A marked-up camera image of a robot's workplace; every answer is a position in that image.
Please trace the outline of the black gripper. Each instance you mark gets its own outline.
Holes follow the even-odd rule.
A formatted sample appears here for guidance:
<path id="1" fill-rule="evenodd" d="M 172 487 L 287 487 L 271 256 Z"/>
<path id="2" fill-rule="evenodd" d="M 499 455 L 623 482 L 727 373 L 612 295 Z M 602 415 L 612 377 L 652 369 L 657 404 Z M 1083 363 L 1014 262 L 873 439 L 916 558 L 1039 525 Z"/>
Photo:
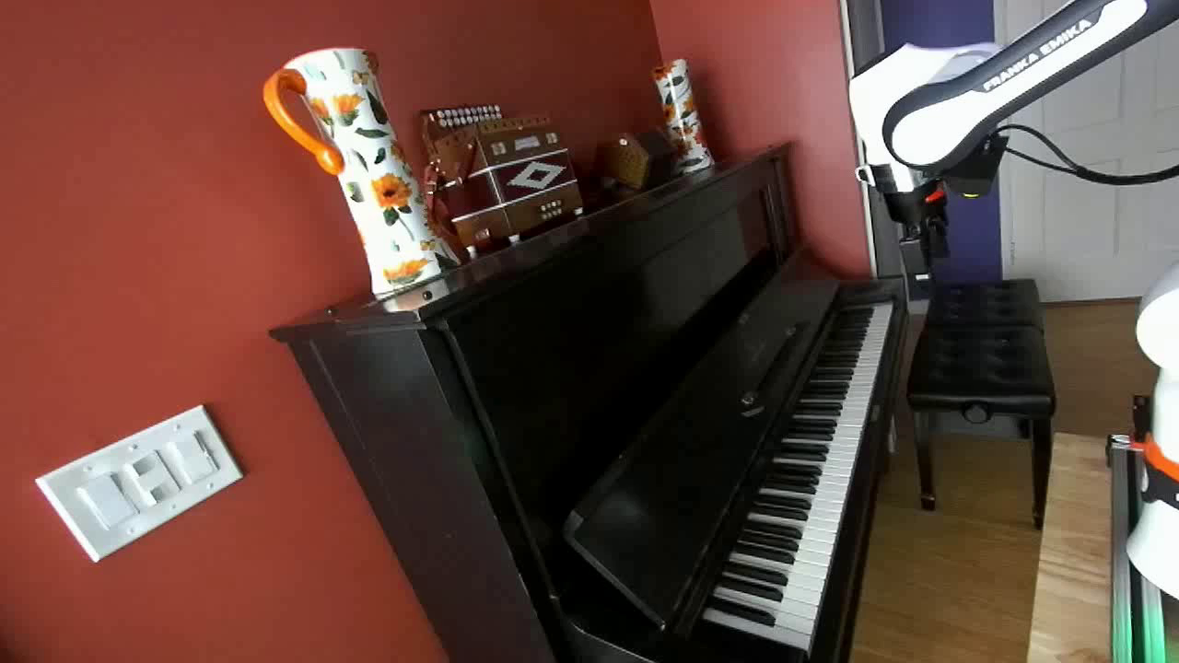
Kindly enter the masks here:
<path id="1" fill-rule="evenodd" d="M 925 181 L 915 192 L 884 194 L 890 222 L 920 251 L 925 272 L 935 272 L 935 262 L 947 258 L 947 187 Z"/>

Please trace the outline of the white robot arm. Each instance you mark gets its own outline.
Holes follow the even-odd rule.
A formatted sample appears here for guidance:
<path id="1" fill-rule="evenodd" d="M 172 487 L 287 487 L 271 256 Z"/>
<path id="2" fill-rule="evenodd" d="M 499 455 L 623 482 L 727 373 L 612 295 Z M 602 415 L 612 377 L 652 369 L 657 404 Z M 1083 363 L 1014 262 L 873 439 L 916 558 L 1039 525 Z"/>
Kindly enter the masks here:
<path id="1" fill-rule="evenodd" d="M 1179 0 L 1068 0 L 1014 43 L 901 43 L 850 77 L 856 177 L 901 230 L 930 233 L 943 218 L 943 187 L 995 177 L 1002 118 L 1175 20 Z M 1145 504 L 1123 554 L 1145 584 L 1179 598 L 1179 272 L 1150 287 L 1134 338 L 1156 365 L 1156 387 L 1137 444 Z"/>

